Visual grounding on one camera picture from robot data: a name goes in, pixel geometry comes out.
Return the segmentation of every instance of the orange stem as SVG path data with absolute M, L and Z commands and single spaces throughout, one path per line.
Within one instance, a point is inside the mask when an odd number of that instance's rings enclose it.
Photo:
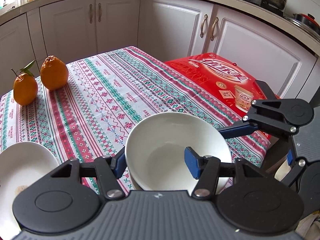
M 11 69 L 13 72 L 14 72 L 14 74 L 18 77 L 18 75 L 17 75 L 17 73 L 15 73 L 15 71 L 13 70 L 13 69 Z

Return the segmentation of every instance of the tablecloth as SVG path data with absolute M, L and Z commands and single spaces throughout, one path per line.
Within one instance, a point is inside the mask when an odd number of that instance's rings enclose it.
M 2 151 L 16 142 L 33 141 L 47 147 L 60 163 L 72 157 L 92 162 L 102 155 L 115 155 L 130 130 L 155 113 L 189 113 L 216 128 L 240 119 L 192 80 L 135 47 L 81 59 L 67 67 L 68 84 L 62 89 L 49 92 L 36 78 L 38 95 L 29 106 L 19 106 L 12 91 L 1 98 Z M 227 143 L 233 159 L 246 158 L 257 166 L 268 147 L 268 140 L 257 132 Z M 118 182 L 126 193 L 132 189 L 128 170 Z M 98 190 L 92 178 L 83 183 Z

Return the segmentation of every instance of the cabinet handle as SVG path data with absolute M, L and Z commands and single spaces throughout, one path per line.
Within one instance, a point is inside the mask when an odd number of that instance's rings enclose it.
M 93 11 L 92 11 L 92 4 L 90 4 L 90 23 L 92 23 L 93 18 Z
M 213 41 L 213 39 L 214 39 L 213 33 L 214 33 L 214 29 L 215 29 L 216 24 L 217 24 L 218 21 L 219 21 L 219 18 L 216 17 L 214 19 L 214 22 L 213 22 L 212 27 L 211 27 L 211 38 L 210 38 L 210 41 Z
M 204 18 L 203 18 L 203 21 L 202 21 L 202 23 L 201 23 L 201 26 L 200 26 L 200 37 L 201 38 L 203 38 L 203 25 L 204 25 L 204 22 L 205 22 L 205 20 L 208 18 L 208 15 L 207 14 L 205 14 L 204 15 Z
M 102 12 L 101 12 L 101 3 L 98 4 L 99 5 L 99 22 L 101 22 L 101 15 L 102 15 Z

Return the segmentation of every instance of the kitchen countertop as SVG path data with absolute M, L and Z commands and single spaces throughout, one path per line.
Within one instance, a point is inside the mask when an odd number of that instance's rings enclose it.
M 23 14 L 27 11 L 30 11 L 34 8 L 38 8 L 50 3 L 54 3 L 61 0 L 35 0 L 30 3 L 24 4 L 20 7 L 17 7 L 13 10 L 10 10 L 0 16 L 0 25 Z M 263 21 L 268 22 L 269 24 L 277 27 L 285 33 L 295 37 L 298 41 L 312 50 L 315 54 L 320 55 L 320 43 L 312 38 L 310 35 L 296 27 L 294 24 L 288 22 L 287 20 L 281 18 L 280 16 L 269 12 L 261 7 L 248 3 L 244 0 L 206 0 L 209 2 L 217 3 L 220 5 L 225 5 L 230 8 L 242 11 L 246 14 L 252 15 L 256 18 L 259 18 Z

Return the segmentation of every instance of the blue gripper pad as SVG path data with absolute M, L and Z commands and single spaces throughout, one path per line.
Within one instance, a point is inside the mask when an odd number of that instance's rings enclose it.
M 117 153 L 115 158 L 116 158 L 116 165 L 113 170 L 113 174 L 116 176 L 116 178 L 120 178 L 124 173 L 124 170 L 127 168 L 127 162 L 125 160 L 125 155 L 124 155 L 124 147 L 121 149 L 120 152 Z
M 187 165 L 192 177 L 199 179 L 201 175 L 201 170 L 197 158 L 188 149 L 184 149 L 184 162 Z
M 293 160 L 292 152 L 291 152 L 291 150 L 289 150 L 289 152 L 287 154 L 287 163 L 288 163 L 289 166 L 291 166 L 292 160 Z

